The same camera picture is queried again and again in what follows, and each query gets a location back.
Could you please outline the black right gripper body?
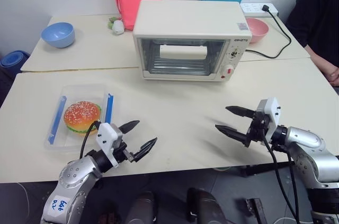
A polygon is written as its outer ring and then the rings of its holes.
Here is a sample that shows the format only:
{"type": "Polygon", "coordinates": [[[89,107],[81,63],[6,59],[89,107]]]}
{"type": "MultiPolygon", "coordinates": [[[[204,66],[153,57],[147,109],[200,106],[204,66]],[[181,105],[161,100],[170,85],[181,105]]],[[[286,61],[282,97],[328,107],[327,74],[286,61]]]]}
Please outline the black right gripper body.
{"type": "Polygon", "coordinates": [[[261,111],[246,111],[245,116],[252,118],[244,142],[244,146],[248,148],[252,141],[263,142],[271,119],[261,111]]]}

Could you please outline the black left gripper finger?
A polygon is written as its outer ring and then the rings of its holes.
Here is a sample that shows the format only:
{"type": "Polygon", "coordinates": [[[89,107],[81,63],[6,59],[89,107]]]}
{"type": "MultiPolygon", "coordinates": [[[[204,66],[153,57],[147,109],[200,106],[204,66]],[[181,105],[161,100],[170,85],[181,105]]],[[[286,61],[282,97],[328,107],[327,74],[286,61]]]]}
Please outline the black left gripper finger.
{"type": "Polygon", "coordinates": [[[149,140],[148,142],[146,142],[145,144],[143,144],[140,147],[140,150],[134,154],[134,158],[133,161],[134,162],[138,162],[140,161],[143,157],[145,157],[153,148],[153,146],[155,145],[157,141],[157,138],[154,138],[152,140],[149,140]]]}
{"type": "Polygon", "coordinates": [[[136,125],[138,125],[140,121],[139,120],[133,120],[130,122],[127,122],[121,126],[119,126],[119,130],[122,133],[128,133],[129,131],[131,131],[136,125]]]}

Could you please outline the person bare hand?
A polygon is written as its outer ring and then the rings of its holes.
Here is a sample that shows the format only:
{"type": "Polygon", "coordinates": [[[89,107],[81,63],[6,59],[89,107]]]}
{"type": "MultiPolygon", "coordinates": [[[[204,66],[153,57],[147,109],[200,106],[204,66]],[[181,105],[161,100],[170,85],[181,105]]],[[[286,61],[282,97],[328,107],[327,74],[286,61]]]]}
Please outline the person bare hand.
{"type": "Polygon", "coordinates": [[[333,87],[339,86],[339,68],[337,68],[332,74],[329,76],[329,83],[333,87]]]}

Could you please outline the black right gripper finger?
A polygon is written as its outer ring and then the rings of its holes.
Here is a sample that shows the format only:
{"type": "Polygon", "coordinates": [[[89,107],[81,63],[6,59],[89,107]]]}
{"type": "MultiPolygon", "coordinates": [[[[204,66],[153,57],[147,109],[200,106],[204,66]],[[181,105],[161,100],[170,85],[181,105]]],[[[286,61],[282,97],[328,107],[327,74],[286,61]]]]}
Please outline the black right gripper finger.
{"type": "Polygon", "coordinates": [[[217,124],[215,125],[215,127],[224,135],[232,139],[235,139],[241,142],[242,144],[247,144],[247,136],[243,133],[238,132],[236,129],[233,129],[228,126],[217,125],[217,124]]]}
{"type": "Polygon", "coordinates": [[[253,118],[255,115],[255,111],[247,109],[245,107],[241,106],[227,106],[225,107],[226,110],[230,111],[231,113],[238,115],[240,117],[247,117],[247,118],[253,118]]]}

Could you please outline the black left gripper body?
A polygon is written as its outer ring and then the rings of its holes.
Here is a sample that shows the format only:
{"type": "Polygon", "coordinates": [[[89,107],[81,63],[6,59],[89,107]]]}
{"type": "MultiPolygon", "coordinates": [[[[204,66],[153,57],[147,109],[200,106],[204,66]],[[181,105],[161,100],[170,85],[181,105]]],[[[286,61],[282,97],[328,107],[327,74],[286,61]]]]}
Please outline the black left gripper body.
{"type": "Polygon", "coordinates": [[[128,160],[131,163],[134,162],[134,154],[127,151],[127,144],[122,139],[118,140],[118,144],[113,151],[113,156],[118,163],[121,163],[125,160],[128,160]]]}

